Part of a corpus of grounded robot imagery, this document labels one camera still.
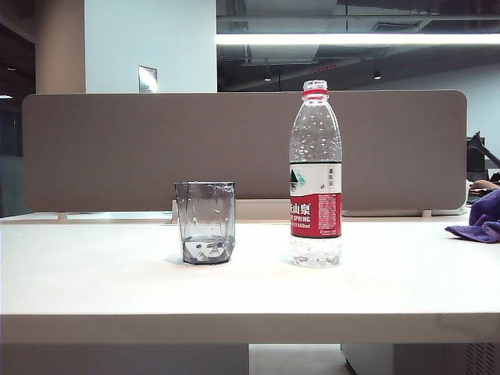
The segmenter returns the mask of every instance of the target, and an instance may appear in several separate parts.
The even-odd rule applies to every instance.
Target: red label
[[[291,234],[334,238],[341,235],[342,193],[290,197]]]

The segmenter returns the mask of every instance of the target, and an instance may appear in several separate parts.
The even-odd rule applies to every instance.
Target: ceiling
[[[216,0],[216,11],[219,34],[500,32],[500,0]],[[0,109],[35,92],[34,21],[35,0],[0,2],[0,95],[13,96]],[[387,81],[496,62],[498,47],[218,46],[218,90],[296,91],[309,78],[350,89],[374,70]]]

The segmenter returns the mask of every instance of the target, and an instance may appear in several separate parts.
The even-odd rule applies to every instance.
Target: water
[[[184,261],[195,264],[227,262],[233,252],[233,236],[186,237],[182,244]]]
[[[341,258],[342,237],[300,238],[291,236],[294,263],[310,268],[335,267]]]

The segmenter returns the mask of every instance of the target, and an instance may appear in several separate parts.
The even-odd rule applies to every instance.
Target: plastic water bottle
[[[332,267],[341,254],[341,134],[325,80],[306,81],[302,101],[289,149],[291,250],[298,265]]]

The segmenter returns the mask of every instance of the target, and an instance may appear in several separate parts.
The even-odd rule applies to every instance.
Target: purple cloth
[[[472,205],[469,226],[446,227],[445,230],[486,244],[500,242],[500,189],[493,190]]]

